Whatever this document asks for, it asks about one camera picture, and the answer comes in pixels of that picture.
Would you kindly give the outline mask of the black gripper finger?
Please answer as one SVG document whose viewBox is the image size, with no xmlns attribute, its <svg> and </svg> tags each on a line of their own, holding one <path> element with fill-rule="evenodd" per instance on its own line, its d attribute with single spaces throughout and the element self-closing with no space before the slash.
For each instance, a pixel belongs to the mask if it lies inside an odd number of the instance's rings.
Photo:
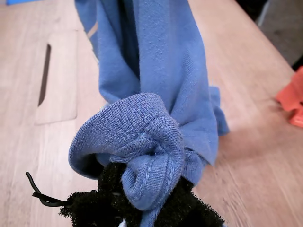
<svg viewBox="0 0 303 227">
<path fill-rule="evenodd" d="M 193 184 L 180 179 L 161 208 L 156 227 L 222 227 L 224 219 L 192 193 Z"/>
<path fill-rule="evenodd" d="M 109 163 L 98 178 L 98 189 L 75 192 L 60 208 L 59 215 L 71 219 L 74 227 L 117 227 L 126 221 L 128 227 L 140 226 L 142 212 L 127 199 L 121 177 L 123 163 Z"/>
</svg>

